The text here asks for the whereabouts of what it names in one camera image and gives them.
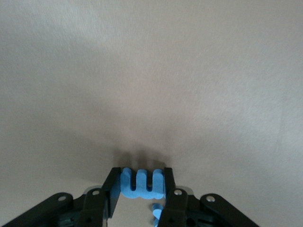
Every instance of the small blue object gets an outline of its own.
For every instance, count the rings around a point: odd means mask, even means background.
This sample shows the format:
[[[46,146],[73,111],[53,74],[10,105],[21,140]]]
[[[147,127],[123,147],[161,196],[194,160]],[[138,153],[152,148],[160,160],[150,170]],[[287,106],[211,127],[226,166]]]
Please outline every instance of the small blue object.
[[[161,169],[155,169],[152,173],[152,189],[148,190],[147,187],[147,171],[145,169],[139,169],[136,176],[136,189],[133,191],[131,187],[132,170],[130,168],[124,168],[121,175],[121,193],[130,199],[141,197],[143,199],[160,200],[164,196],[164,179],[163,171]]]
[[[158,224],[159,224],[159,220],[160,220],[160,217],[161,217],[161,213],[162,213],[162,210],[163,210],[163,206],[159,203],[155,203],[153,204],[152,206],[152,214],[155,216],[155,220],[153,222],[153,226],[154,227],[158,227]]]

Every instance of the gray surface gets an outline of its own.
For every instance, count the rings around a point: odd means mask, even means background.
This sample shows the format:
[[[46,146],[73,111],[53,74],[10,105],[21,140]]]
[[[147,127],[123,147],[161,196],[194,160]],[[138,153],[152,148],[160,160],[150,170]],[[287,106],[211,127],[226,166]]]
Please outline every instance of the gray surface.
[[[113,166],[167,165],[197,197],[301,227],[302,12],[301,0],[0,1],[0,224]],[[143,202],[130,217],[124,202],[117,223],[150,225]]]

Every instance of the black metal bracket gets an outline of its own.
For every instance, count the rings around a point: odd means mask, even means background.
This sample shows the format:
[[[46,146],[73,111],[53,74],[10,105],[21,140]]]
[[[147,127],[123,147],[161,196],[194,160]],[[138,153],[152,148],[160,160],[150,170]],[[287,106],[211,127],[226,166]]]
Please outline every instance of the black metal bracket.
[[[68,193],[55,194],[3,227],[107,227],[120,195],[120,174],[121,168],[112,168],[101,188],[75,200]],[[172,168],[163,174],[166,204],[158,227],[258,227],[219,195],[198,200],[176,188]]]

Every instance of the gray background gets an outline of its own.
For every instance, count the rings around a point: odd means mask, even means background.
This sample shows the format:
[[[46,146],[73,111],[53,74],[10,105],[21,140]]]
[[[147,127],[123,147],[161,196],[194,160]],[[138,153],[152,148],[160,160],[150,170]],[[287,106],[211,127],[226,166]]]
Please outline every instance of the gray background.
[[[303,1],[0,1],[0,225],[113,166],[303,223]],[[111,226],[150,226],[121,199]]]

